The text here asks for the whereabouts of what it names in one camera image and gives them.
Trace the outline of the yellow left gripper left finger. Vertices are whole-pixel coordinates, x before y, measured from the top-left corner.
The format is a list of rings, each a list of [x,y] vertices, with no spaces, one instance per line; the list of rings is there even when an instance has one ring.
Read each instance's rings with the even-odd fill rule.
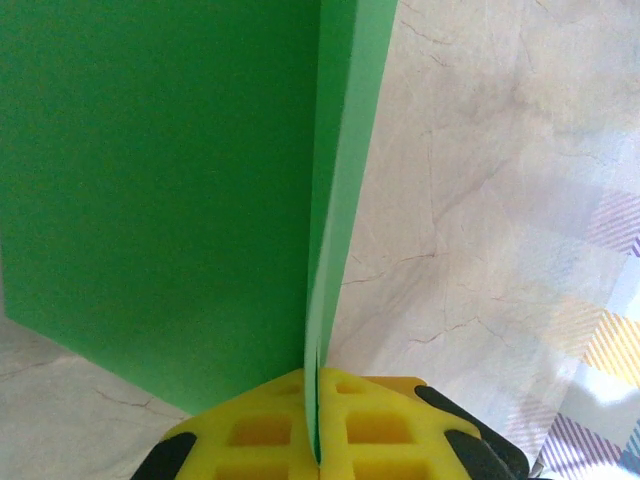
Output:
[[[294,370],[167,431],[134,479],[317,479]]]

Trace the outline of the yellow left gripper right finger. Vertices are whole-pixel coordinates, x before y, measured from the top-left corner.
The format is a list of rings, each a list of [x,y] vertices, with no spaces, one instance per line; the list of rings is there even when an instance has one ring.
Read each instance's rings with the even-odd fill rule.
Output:
[[[513,443],[416,377],[318,379],[322,479],[526,479]]]

